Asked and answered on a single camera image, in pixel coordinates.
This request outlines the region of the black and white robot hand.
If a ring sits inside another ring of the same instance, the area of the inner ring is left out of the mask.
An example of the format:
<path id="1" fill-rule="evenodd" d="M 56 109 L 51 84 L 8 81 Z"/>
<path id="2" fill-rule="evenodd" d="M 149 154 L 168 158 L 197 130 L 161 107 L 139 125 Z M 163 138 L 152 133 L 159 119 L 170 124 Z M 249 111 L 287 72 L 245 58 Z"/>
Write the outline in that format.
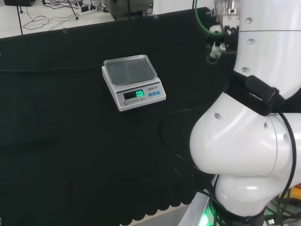
<path id="1" fill-rule="evenodd" d="M 237 53 L 239 25 L 236 27 L 224 26 L 223 31 L 223 36 L 206 38 L 206 61 L 210 65 L 217 64 L 222 55 Z"/>

